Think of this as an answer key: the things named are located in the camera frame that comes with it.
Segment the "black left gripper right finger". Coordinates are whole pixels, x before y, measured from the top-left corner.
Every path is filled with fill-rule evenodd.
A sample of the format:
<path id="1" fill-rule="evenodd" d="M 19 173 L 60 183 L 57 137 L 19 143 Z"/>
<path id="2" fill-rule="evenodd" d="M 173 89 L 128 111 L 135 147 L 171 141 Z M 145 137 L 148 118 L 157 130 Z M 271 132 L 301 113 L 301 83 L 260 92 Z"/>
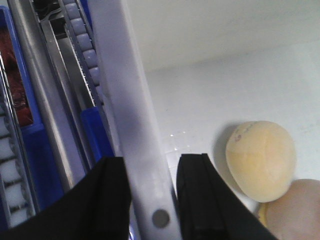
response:
<path id="1" fill-rule="evenodd" d="M 228 187 L 206 153 L 181 155 L 176 189 L 183 239 L 275 239 Z"/>

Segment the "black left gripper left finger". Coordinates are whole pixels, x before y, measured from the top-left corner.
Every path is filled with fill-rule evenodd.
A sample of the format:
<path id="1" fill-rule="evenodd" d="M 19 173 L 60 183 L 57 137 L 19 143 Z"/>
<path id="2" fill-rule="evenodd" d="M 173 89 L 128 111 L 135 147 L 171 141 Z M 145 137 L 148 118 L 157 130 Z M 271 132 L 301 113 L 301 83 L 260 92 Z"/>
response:
<path id="1" fill-rule="evenodd" d="M 103 157 L 68 193 L 2 240 L 127 240 L 131 190 L 121 157 Z"/>

